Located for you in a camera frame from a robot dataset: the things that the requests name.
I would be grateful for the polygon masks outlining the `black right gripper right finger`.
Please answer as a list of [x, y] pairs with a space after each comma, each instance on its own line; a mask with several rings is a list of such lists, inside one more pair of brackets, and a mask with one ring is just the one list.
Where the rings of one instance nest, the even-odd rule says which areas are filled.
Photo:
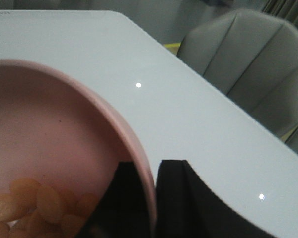
[[163, 160], [156, 184], [157, 238], [269, 238], [199, 178], [186, 160]]

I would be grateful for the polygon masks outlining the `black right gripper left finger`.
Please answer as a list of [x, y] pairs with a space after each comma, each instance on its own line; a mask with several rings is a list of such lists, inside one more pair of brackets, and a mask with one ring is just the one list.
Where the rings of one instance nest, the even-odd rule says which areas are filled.
[[151, 237], [147, 203], [134, 163], [119, 163], [104, 196], [76, 237]]

